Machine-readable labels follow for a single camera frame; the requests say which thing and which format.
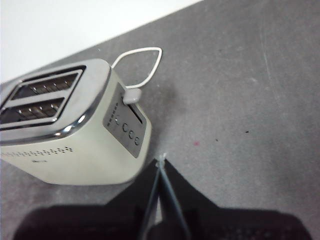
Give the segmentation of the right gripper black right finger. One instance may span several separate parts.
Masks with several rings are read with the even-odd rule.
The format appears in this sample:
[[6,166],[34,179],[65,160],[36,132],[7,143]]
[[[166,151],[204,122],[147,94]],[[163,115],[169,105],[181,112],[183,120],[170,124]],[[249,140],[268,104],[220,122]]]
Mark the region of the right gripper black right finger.
[[161,161],[173,202],[193,240],[310,240],[296,216],[269,209],[228,208],[193,187],[167,160]]

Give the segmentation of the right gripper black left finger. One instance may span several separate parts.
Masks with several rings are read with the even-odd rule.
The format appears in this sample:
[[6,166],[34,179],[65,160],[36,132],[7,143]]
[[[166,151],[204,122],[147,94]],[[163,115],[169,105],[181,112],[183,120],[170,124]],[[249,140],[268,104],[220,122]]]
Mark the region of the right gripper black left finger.
[[127,188],[105,204],[41,207],[28,213],[15,240],[136,240],[146,225],[158,180],[151,161]]

